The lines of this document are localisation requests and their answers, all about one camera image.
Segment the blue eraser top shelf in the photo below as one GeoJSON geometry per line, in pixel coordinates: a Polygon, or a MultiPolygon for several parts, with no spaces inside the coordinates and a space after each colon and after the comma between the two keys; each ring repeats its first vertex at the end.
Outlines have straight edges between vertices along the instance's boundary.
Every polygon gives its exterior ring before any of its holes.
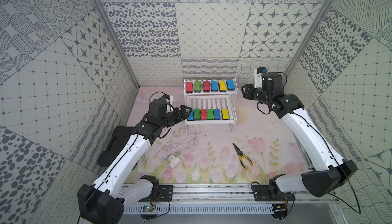
{"type": "Polygon", "coordinates": [[[217,81],[211,81],[210,82],[210,91],[211,92],[217,92],[218,91],[218,82],[217,81]]]}
{"type": "Polygon", "coordinates": [[[236,88],[234,80],[226,80],[226,86],[230,91],[235,90],[236,88]]]}

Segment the red eraser top shelf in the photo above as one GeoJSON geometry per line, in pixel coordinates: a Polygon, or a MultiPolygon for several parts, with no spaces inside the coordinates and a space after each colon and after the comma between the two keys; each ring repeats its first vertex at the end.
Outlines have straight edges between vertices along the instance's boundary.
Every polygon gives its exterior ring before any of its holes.
{"type": "Polygon", "coordinates": [[[194,84],[193,84],[193,82],[186,82],[185,83],[185,92],[186,93],[193,93],[194,92],[194,84]]]}
{"type": "Polygon", "coordinates": [[[210,81],[203,81],[203,92],[210,92],[210,81]]]}

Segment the yellow eraser top shelf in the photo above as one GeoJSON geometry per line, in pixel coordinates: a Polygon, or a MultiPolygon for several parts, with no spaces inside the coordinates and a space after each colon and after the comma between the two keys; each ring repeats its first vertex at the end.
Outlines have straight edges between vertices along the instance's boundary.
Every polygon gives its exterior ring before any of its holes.
{"type": "Polygon", "coordinates": [[[220,92],[226,92],[227,87],[226,87],[226,82],[225,81],[218,81],[218,87],[220,92]]]}

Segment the green eraser top shelf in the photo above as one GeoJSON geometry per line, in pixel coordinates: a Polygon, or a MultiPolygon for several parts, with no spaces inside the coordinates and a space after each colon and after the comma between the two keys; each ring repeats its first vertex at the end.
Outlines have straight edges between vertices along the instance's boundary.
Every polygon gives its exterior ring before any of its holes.
{"type": "Polygon", "coordinates": [[[194,83],[194,92],[195,93],[201,93],[202,91],[202,82],[201,81],[195,81],[194,83]]]}

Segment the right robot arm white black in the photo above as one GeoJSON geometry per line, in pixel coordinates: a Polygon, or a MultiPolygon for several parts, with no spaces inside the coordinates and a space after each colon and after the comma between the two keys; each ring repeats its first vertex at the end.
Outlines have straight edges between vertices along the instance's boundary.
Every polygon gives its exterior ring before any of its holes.
{"type": "Polygon", "coordinates": [[[272,195],[286,192],[308,192],[321,197],[341,187],[358,170],[352,160],[341,156],[315,127],[303,103],[294,94],[285,94],[282,75],[254,70],[255,83],[242,86],[245,99],[268,106],[291,129],[298,144],[308,155],[312,170],[296,175],[278,175],[268,182],[272,195]]]}

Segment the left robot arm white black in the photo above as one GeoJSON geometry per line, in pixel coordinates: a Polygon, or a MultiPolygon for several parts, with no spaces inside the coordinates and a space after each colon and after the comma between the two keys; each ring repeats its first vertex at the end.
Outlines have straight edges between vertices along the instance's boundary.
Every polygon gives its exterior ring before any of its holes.
{"type": "Polygon", "coordinates": [[[154,202],[160,198],[156,177],[144,175],[127,188],[123,188],[123,184],[155,140],[163,138],[162,130],[187,120],[192,113],[192,108],[185,105],[173,107],[170,100],[169,95],[152,100],[148,112],[133,128],[128,142],[111,165],[93,184],[84,184],[79,189],[79,219],[92,224],[117,224],[131,205],[142,199],[154,202]]]}

